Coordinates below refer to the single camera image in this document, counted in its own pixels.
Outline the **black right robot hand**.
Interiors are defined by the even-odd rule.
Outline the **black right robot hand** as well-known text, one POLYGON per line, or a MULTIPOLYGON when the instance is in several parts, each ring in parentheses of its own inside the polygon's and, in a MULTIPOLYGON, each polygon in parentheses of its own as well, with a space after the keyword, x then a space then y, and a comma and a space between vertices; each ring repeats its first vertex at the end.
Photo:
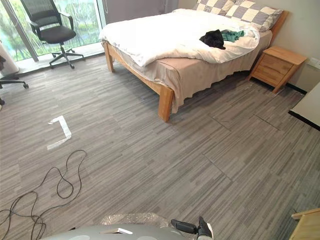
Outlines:
POLYGON ((185 221, 180 221, 177 219, 171 219, 170 223, 179 231, 196 235, 197 240, 214 239, 214 234, 211 225, 208 222, 206 222, 202 216, 199 216, 198 218, 198 225, 185 221))

